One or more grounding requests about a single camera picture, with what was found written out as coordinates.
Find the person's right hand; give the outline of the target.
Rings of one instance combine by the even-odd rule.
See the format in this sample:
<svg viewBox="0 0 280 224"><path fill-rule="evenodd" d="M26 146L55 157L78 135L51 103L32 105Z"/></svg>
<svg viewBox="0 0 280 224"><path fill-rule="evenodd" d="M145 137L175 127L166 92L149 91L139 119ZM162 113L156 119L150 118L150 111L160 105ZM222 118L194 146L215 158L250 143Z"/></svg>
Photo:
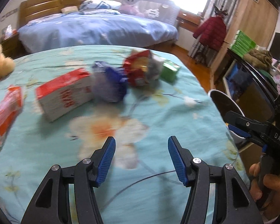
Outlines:
<svg viewBox="0 0 280 224"><path fill-rule="evenodd" d="M250 166L249 174L257 177L260 173L260 163ZM267 174L263 179L264 185L271 190L271 199L265 203L265 210L262 212L264 223L273 223L280 214L280 175ZM251 182L250 195L256 202L262 197L262 191L259 188L256 179Z"/></svg>

